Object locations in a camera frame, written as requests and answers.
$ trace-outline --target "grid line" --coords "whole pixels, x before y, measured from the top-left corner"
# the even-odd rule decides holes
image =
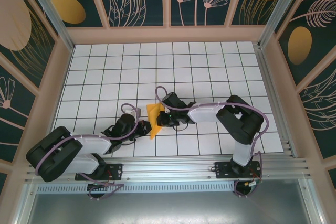
[[[106,52],[105,56],[103,55],[104,53],[100,53],[101,56],[92,56],[91,55],[93,54],[91,52],[93,50],[92,45],[90,47],[87,47],[85,51],[83,51],[83,49],[81,48],[81,50],[79,51],[80,53],[78,53],[80,56],[73,56],[70,61],[69,68],[71,68],[71,66],[74,63],[75,65],[73,65],[72,69],[69,69],[67,72],[66,82],[64,84],[62,94],[60,96],[60,104],[58,106],[54,127],[56,127],[56,125],[61,125],[63,123],[68,124],[69,128],[73,127],[73,129],[75,129],[77,127],[78,130],[80,130],[84,126],[82,125],[82,123],[79,124],[78,116],[80,116],[82,122],[88,121],[90,123],[90,121],[93,121],[94,123],[93,131],[98,132],[97,129],[99,128],[100,123],[106,122],[107,124],[110,120],[112,121],[118,119],[119,115],[118,112],[120,111],[118,108],[124,101],[134,100],[134,105],[139,106],[139,108],[141,108],[142,110],[146,110],[146,104],[151,103],[150,101],[154,100],[158,102],[156,97],[153,95],[154,90],[152,90],[152,86],[154,85],[157,86],[159,83],[165,86],[168,92],[171,91],[178,92],[177,93],[178,97],[182,101],[185,101],[186,103],[195,100],[200,103],[203,103],[203,101],[206,102],[206,100],[212,100],[212,102],[215,102],[215,99],[222,100],[223,96],[225,97],[229,96],[227,95],[227,93],[233,94],[234,92],[245,101],[249,101],[253,98],[254,101],[258,104],[253,104],[250,102],[248,103],[250,103],[251,105],[260,106],[262,108],[263,105],[260,104],[260,101],[262,100],[267,101],[267,99],[265,99],[267,97],[267,94],[265,93],[265,91],[263,91],[264,89],[263,87],[259,88],[258,86],[259,83],[258,84],[254,83],[254,86],[252,85],[252,82],[256,81],[260,82],[260,84],[262,85],[263,84],[262,79],[260,79],[257,69],[255,70],[251,69],[249,71],[249,68],[258,67],[258,62],[254,58],[249,58],[250,56],[255,57],[255,54],[252,52],[241,54],[238,43],[235,44],[237,45],[236,50],[238,50],[235,53],[233,52],[224,53],[225,44],[219,42],[210,44],[199,42],[198,45],[186,42],[178,44],[177,47],[175,47],[173,43],[169,43],[166,45],[160,45],[160,48],[158,44],[155,44],[155,50],[154,50],[154,44],[153,45],[139,44],[139,46],[137,47],[134,47],[134,45],[133,47],[129,47],[129,44],[122,44],[122,46],[120,45],[118,47],[115,47],[117,51],[114,51],[113,54],[120,54],[115,56],[107,55],[112,54],[111,52],[109,52],[109,48],[111,50],[114,49],[114,47],[111,48],[108,46],[107,48],[104,48]],[[99,48],[99,46],[96,45],[94,46],[94,50],[99,49],[102,52],[102,47]],[[195,51],[197,49],[201,50],[202,53],[197,53]],[[131,56],[138,57],[136,59],[138,63],[137,68],[134,68],[135,62],[130,60],[131,58],[127,58]],[[167,59],[167,57],[172,58],[172,63],[170,61],[167,61],[169,65],[163,65],[162,61],[158,62],[158,60],[163,60],[164,62],[166,62],[165,59]],[[155,66],[154,64],[147,65],[147,63],[150,64],[151,59],[153,60],[155,59]],[[221,74],[220,68],[222,68],[223,71],[226,70],[226,76],[225,74]],[[99,77],[102,76],[101,80],[98,79],[98,76],[95,76],[96,73],[99,74]],[[251,87],[257,87],[258,89],[251,91],[250,90]],[[69,103],[65,104],[65,106],[61,108],[63,102],[69,102]],[[98,102],[97,109],[94,111],[94,108],[91,108],[90,110],[91,113],[90,112],[86,113],[86,109],[83,107],[83,105],[91,103],[92,105],[96,105],[96,102]],[[66,109],[71,107],[71,103],[74,104],[78,103],[78,107],[76,108],[76,110],[72,110],[71,112],[65,113],[67,112]],[[114,106],[117,104],[116,112],[113,113],[113,115],[103,113],[105,104],[109,103],[114,104]],[[268,113],[266,113],[266,115],[270,116],[272,115],[271,111],[267,112]],[[140,120],[148,120],[148,119],[142,116]],[[277,133],[276,125],[274,124],[273,120],[271,125],[272,125],[271,128],[272,131],[268,131],[268,133]],[[185,125],[181,125],[177,128],[178,129],[181,128],[182,130],[183,128],[185,128]],[[216,145],[216,148],[220,148],[220,152],[219,151],[216,152],[221,154],[230,153],[231,151],[233,151],[232,148],[234,143],[233,142],[229,143],[229,141],[231,141],[230,140],[231,138],[228,137],[229,134],[225,130],[223,131],[223,128],[221,127],[221,125],[219,125],[219,123],[216,123],[216,125],[211,125],[210,123],[209,124],[205,123],[203,125],[191,124],[189,125],[188,128],[189,129],[187,129],[184,132],[174,132],[170,128],[162,129],[160,134],[158,136],[155,136],[155,150],[154,150],[154,143],[152,142],[148,143],[148,140],[144,141],[145,145],[149,144],[148,145],[149,149],[146,150],[144,146],[141,146],[142,141],[140,138],[139,141],[137,141],[133,147],[127,149],[126,152],[121,152],[120,154],[118,154],[118,156],[123,156],[121,154],[125,154],[126,156],[129,155],[131,157],[143,156],[143,155],[157,156],[158,154],[161,156],[167,153],[163,151],[164,147],[169,149],[168,151],[168,153],[170,153],[169,155],[177,155],[177,156],[201,155],[201,153],[206,153],[207,150],[209,152],[215,152],[213,149],[214,145]],[[209,146],[204,145],[205,143],[204,141],[207,135],[212,136],[211,138],[209,138],[211,140],[210,143],[212,144],[212,149],[211,146],[210,148],[208,148]],[[214,135],[217,136],[219,145],[217,141],[214,140]],[[226,141],[224,142],[220,141],[222,135],[226,135]],[[176,150],[174,146],[175,140],[172,140],[172,138],[176,139]],[[268,139],[267,141],[268,141],[267,142],[268,152],[270,152],[269,149],[270,139]],[[265,152],[263,140],[261,140],[261,144]]]
[[[204,47],[205,47],[205,55],[206,55],[206,63],[208,65],[208,72],[209,72],[209,78],[210,78],[210,85],[211,85],[211,93],[212,93],[212,102],[215,102],[215,98],[214,98],[214,90],[213,90],[213,84],[212,84],[212,80],[211,80],[211,74],[210,74],[210,68],[209,68],[209,59],[208,59],[208,53],[206,51],[206,45],[204,43]],[[216,123],[216,127],[217,127],[217,133],[218,133],[218,142],[219,142],[219,150],[222,154],[222,146],[220,144],[220,138],[219,138],[219,128],[218,128],[218,123]]]
[[[82,85],[82,90],[81,90],[81,93],[80,93],[80,98],[82,97],[83,95],[83,89],[84,89],[84,85],[85,85],[85,79],[86,79],[86,74],[87,74],[87,70],[88,70],[88,66],[89,66],[89,60],[90,60],[90,56],[89,56],[89,59],[88,59],[88,63],[86,65],[86,71],[85,71],[85,75],[84,75],[84,81],[83,81],[83,85]],[[75,119],[75,124],[73,125],[73,131],[76,130],[76,124],[77,124],[77,118],[78,118],[78,112],[79,112],[79,108],[80,108],[80,102],[78,103],[78,109],[77,109],[77,114],[76,114],[76,119]]]
[[[238,52],[239,52],[239,58],[240,58],[240,61],[242,62],[241,65],[242,65],[242,67],[243,67],[243,72],[244,72],[244,76],[245,76],[245,80],[246,80],[247,90],[248,90],[248,93],[249,93],[249,95],[250,95],[250,97],[251,97],[251,104],[250,104],[250,105],[253,106],[252,96],[251,96],[250,88],[249,88],[248,83],[247,83],[247,78],[246,78],[246,74],[245,74],[245,68],[244,68],[244,66],[243,66],[243,61],[242,61],[241,56],[240,56],[240,51],[239,51],[238,43],[237,43],[237,48],[238,48]],[[262,143],[261,138],[260,138],[260,142],[261,142],[261,146],[262,146],[262,148],[263,148],[263,149],[262,149],[262,152],[265,153],[264,145],[263,145],[263,143]]]
[[[105,65],[106,65],[106,56],[105,56],[105,61],[104,61],[104,69],[105,69]],[[104,72],[103,72],[103,75],[101,77],[101,83],[100,83],[100,90],[99,90],[99,96],[98,96],[98,105],[97,105],[97,112],[96,112],[96,120],[94,121],[95,125],[93,127],[93,133],[95,133],[96,131],[96,124],[97,124],[97,118],[98,118],[98,110],[99,110],[99,103],[100,103],[100,95],[101,95],[101,89],[102,89],[102,86],[103,86],[103,79],[104,79]]]
[[[191,65],[191,55],[189,54],[189,59],[190,59],[190,71],[191,71],[191,82],[192,82],[192,86],[193,86],[193,94],[194,94],[194,100],[195,100],[195,89],[194,89],[194,78],[193,78],[193,71],[192,71],[192,65]],[[201,150],[199,148],[199,137],[198,137],[198,125],[196,124],[196,131],[197,131],[197,142],[198,142],[198,154],[201,154]]]

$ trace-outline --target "leaf illustration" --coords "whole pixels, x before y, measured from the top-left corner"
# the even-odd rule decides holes
[[[142,26],[145,17],[145,0],[110,0],[108,19],[111,26]]]
[[[120,9],[116,0],[110,1],[110,10],[108,19],[112,23],[112,26],[119,26],[120,24]]]
[[[336,0],[315,1],[305,16],[309,26],[326,27],[336,17]]]
[[[301,99],[313,130],[336,127],[336,70],[325,80],[304,89]]]

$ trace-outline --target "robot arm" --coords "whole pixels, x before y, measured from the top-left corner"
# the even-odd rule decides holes
[[[38,174],[45,182],[50,182],[62,174],[67,173],[84,173],[99,179],[106,172],[106,163],[99,154],[110,154],[118,150],[122,143],[136,138],[145,136],[151,131],[149,122],[140,121],[135,131],[128,137],[111,141],[107,137],[123,137],[129,134],[135,127],[135,118],[131,114],[123,114],[115,125],[110,126],[102,132],[104,136],[83,135],[73,137],[71,141],[62,143],[57,149],[49,155],[47,153],[62,140],[75,136],[61,126],[53,130],[44,139],[31,148],[26,159],[36,168],[41,160],[46,157]]]
[[[173,92],[167,94],[162,102],[170,107],[183,109],[190,108],[195,104],[186,105]],[[227,102],[248,105],[237,95],[232,95]],[[233,154],[233,169],[239,170],[251,161],[254,148],[254,136],[260,131],[264,118],[255,111],[242,106],[233,105],[207,105],[193,106],[194,109],[187,111],[160,112],[157,118],[159,126],[178,126],[181,123],[218,122],[221,123],[229,134],[235,139]]]

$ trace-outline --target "purple cable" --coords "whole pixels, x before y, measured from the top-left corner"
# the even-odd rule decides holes
[[[261,179],[262,179],[262,171],[263,171],[263,159],[261,158],[261,151],[259,151],[259,152],[257,152],[256,154],[254,154],[253,156],[257,156],[259,154],[259,157],[260,157],[260,181],[261,181]],[[238,184],[238,182],[239,182],[240,180],[238,179],[238,180],[236,180],[235,181],[235,184],[234,184],[234,194],[235,195],[237,195],[238,197],[240,197],[240,196],[245,196],[246,198],[247,198],[247,195],[244,195],[244,194],[242,194],[242,193],[240,193],[240,192],[238,192],[237,191],[237,184]],[[252,193],[250,193],[250,194],[248,194],[249,196],[251,196],[252,194],[254,194],[255,193],[255,191],[257,190],[257,188],[258,188],[258,185],[259,184],[257,184],[256,186],[255,186],[255,188],[254,188],[254,190],[252,191]]]
[[[201,107],[207,107],[207,106],[214,106],[214,105],[217,105],[217,106],[225,106],[225,105],[233,105],[233,106],[240,106],[240,107],[244,107],[244,108],[248,108],[250,110],[253,110],[257,113],[259,113],[266,121],[266,127],[264,128],[264,130],[262,132],[260,132],[259,135],[257,135],[253,142],[252,142],[252,147],[251,147],[251,155],[253,155],[253,151],[254,151],[254,146],[256,145],[256,142],[257,140],[268,130],[268,127],[269,127],[269,121],[268,121],[268,118],[267,116],[262,113],[260,110],[250,106],[250,105],[245,105],[245,104],[241,104],[241,103],[236,103],[236,102],[219,102],[219,103],[204,103],[204,104],[200,104],[200,105],[196,105],[196,106],[192,106],[190,108],[184,108],[184,109],[179,109],[179,108],[174,108],[174,107],[170,107],[166,104],[164,104],[164,102],[160,99],[159,95],[158,95],[158,89],[161,88],[165,91],[166,95],[168,94],[167,92],[167,89],[163,86],[157,86],[156,89],[155,89],[155,95],[156,95],[156,98],[158,99],[158,101],[166,108],[170,109],[170,110],[175,110],[175,111],[192,111],[192,110],[195,110],[197,108],[201,108]]]
[[[123,107],[124,106],[130,106],[132,107],[132,109],[136,112],[137,116],[136,116],[136,121],[135,121],[135,126],[134,128],[131,130],[130,133],[128,133],[127,135],[125,136],[121,136],[121,137],[107,137],[107,136],[98,136],[98,135],[92,135],[92,134],[86,134],[86,135],[74,135],[74,136],[69,136],[63,140],[61,140],[60,142],[58,142],[53,148],[51,148],[49,150],[49,152],[47,152],[46,155],[44,155],[44,157],[40,160],[40,162],[38,162],[36,168],[35,168],[35,175],[38,175],[38,170],[40,169],[42,163],[47,159],[47,157],[53,152],[55,151],[59,146],[61,146],[63,143],[65,143],[66,141],[69,141],[69,140],[72,140],[74,138],[82,138],[82,137],[98,137],[98,138],[102,138],[102,139],[105,139],[105,140],[113,140],[113,141],[117,141],[117,140],[122,140],[122,139],[125,139],[126,137],[130,136],[136,129],[137,129],[137,126],[138,126],[138,122],[139,122],[139,114],[138,114],[138,111],[136,109],[136,107],[134,107],[133,105],[129,104],[129,103],[124,103],[122,106],[121,106],[121,110],[123,111]]]
[[[99,198],[93,198],[93,196],[91,195],[91,192],[95,189],[94,187],[92,187],[90,190],[89,190],[89,197],[91,200],[100,200],[100,199],[106,199],[110,196],[112,196],[116,191],[118,191],[120,188],[122,188],[125,184],[109,184],[109,183],[103,183],[103,182],[99,182],[99,181],[96,181],[92,178],[90,178],[89,176],[87,176],[86,174],[84,173],[79,173],[80,175],[82,175],[84,178],[86,178],[87,180],[91,181],[91,182],[94,182],[98,185],[101,185],[101,186],[117,186],[116,189],[114,189],[112,192],[108,193],[108,194],[104,194],[103,196],[99,197]]]

